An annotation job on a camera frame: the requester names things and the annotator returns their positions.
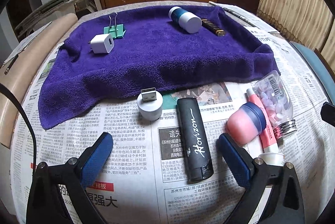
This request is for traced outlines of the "white blue cylindrical container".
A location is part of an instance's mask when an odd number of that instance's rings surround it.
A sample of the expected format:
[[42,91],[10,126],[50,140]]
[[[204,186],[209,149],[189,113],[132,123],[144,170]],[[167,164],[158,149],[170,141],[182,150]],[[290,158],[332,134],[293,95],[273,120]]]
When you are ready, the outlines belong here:
[[169,18],[190,34],[197,33],[202,27],[200,17],[178,6],[169,10]]

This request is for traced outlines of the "white round USB light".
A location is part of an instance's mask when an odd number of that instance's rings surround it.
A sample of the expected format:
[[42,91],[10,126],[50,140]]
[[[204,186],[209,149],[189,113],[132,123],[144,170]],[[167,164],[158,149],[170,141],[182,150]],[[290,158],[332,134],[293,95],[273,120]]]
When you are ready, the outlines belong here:
[[137,97],[137,106],[145,120],[156,121],[162,115],[163,97],[154,87],[142,89]]

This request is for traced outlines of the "large spread newspaper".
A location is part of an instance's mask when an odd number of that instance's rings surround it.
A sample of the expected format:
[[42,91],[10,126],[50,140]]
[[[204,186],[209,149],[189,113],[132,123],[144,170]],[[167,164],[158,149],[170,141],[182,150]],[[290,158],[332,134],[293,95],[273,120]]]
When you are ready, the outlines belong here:
[[[321,119],[324,102],[334,102],[334,81],[323,80],[322,63],[308,60],[311,51],[299,44],[251,29],[274,51],[281,78],[292,100],[295,133],[279,147],[297,172],[304,220],[314,223],[334,192],[334,128]],[[93,204],[109,223],[222,223],[244,190],[218,153],[216,141],[228,117],[247,101],[247,84],[219,83],[164,96],[163,112],[154,122],[142,118],[135,100],[105,100],[88,113],[44,130],[38,100],[56,60],[53,51],[41,65],[23,102],[36,134],[32,141],[18,118],[11,147],[11,187],[17,218],[26,222],[32,182],[32,154],[48,165],[78,157],[103,132],[113,137],[112,153],[88,189]],[[190,184],[184,170],[175,111],[177,100],[196,97],[202,114],[214,174]]]

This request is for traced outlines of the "green binder clip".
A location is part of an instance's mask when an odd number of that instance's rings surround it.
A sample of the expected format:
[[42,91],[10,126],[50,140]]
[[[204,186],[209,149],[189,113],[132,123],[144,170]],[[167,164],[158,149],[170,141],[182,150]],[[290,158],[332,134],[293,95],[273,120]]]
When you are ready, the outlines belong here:
[[112,17],[109,15],[109,25],[104,27],[103,33],[110,34],[113,39],[122,39],[125,35],[126,29],[123,24],[116,23],[117,13],[115,13],[114,24],[112,24]]

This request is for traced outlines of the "pink blue sponge jar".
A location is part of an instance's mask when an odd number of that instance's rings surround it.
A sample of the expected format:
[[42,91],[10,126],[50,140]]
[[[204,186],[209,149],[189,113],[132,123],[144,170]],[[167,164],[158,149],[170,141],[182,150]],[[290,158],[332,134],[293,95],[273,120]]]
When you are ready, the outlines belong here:
[[260,109],[252,102],[243,104],[227,121],[227,129],[231,138],[243,146],[255,139],[261,130]]

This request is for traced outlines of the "small white medicine bottle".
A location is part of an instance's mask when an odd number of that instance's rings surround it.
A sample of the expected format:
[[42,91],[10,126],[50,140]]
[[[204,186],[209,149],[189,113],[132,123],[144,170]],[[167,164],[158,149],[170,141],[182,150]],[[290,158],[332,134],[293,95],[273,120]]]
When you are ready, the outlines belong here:
[[283,166],[284,155],[282,153],[262,153],[259,157],[267,164],[272,166]]

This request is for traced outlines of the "black Horizon lighter case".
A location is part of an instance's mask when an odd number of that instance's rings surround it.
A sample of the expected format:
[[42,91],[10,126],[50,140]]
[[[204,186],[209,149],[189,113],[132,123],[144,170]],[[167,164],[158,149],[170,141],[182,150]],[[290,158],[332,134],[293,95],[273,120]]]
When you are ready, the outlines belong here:
[[188,181],[206,180],[214,169],[198,102],[195,98],[178,99],[176,110]]

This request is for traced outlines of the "folded newspaper far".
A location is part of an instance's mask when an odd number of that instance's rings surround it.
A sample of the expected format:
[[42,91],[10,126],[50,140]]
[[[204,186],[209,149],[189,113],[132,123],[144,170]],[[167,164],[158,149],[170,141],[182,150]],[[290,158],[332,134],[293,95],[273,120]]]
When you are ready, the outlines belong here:
[[248,23],[253,27],[258,27],[259,29],[264,30],[268,33],[280,34],[280,32],[277,31],[274,27],[272,27],[271,25],[263,21],[261,18],[254,15],[253,13],[250,13],[249,11],[242,9],[241,7],[238,7],[236,5],[216,3],[213,1],[209,1],[208,3],[214,6],[221,7],[222,9],[224,9],[225,12],[234,15],[235,17],[243,20],[244,22]]

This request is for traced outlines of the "clear bottle with pink pills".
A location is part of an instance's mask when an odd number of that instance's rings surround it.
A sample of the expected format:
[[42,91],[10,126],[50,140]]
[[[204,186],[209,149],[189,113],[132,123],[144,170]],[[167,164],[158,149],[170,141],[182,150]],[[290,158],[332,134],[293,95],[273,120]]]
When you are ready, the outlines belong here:
[[277,141],[297,131],[291,98],[276,70],[257,81],[253,89],[265,107]]

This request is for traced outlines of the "blue cushioned wooden chair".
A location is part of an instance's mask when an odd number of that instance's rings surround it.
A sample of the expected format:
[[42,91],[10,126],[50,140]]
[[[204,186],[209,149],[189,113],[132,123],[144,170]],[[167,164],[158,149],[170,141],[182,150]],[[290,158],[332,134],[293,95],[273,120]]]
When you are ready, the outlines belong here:
[[305,60],[322,85],[329,102],[334,104],[334,72],[331,70],[326,60],[318,51],[315,52],[302,44],[291,41],[290,45]]

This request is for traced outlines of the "dark brown gold bottle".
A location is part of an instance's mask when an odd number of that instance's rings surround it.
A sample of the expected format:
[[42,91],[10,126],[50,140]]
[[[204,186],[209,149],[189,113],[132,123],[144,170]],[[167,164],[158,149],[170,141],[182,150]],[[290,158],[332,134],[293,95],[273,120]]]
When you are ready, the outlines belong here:
[[225,35],[225,31],[222,28],[218,27],[208,19],[202,19],[202,26],[218,37]]

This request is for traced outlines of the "white USB charger cube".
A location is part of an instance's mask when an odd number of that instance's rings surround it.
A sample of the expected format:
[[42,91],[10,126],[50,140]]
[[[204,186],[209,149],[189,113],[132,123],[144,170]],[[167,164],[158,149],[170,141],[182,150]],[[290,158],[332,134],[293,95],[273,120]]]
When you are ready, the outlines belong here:
[[99,34],[91,39],[90,46],[95,54],[108,54],[114,48],[114,41],[109,33]]

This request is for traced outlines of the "purple towel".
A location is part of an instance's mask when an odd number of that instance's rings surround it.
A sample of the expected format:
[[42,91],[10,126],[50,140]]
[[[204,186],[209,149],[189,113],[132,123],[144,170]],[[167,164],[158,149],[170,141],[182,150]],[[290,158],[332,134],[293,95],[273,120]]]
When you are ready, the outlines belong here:
[[214,82],[249,83],[277,70],[274,53],[218,6],[186,10],[225,31],[187,33],[168,16],[169,6],[118,13],[126,27],[108,54],[89,41],[108,25],[104,15],[80,24],[60,47],[38,102],[44,129],[81,115],[105,98],[137,96],[142,89],[189,89]]

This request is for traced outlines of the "beige patterned curtain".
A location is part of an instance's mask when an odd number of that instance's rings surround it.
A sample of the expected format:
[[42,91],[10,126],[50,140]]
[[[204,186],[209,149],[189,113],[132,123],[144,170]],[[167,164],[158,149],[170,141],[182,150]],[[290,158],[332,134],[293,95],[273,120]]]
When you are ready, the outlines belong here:
[[324,0],[260,0],[257,14],[286,39],[318,49],[334,69],[334,16]]

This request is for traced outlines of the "paper sheet on sofa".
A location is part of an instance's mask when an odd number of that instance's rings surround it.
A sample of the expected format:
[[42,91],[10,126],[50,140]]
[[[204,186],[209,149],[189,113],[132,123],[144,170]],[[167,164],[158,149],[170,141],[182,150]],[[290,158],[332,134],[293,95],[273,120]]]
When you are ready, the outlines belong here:
[[18,44],[18,46],[11,52],[11,54],[7,57],[7,59],[3,62],[3,64],[8,63],[17,54],[19,54],[20,52],[22,52],[23,50],[25,50],[25,48],[27,48],[29,46],[29,44],[35,39],[35,37],[37,37],[42,31],[44,31],[51,23],[52,23],[52,21],[50,21],[49,23],[47,23],[44,26],[40,27],[37,31],[33,32],[32,34],[30,34],[29,36],[27,36],[26,38],[24,38]]

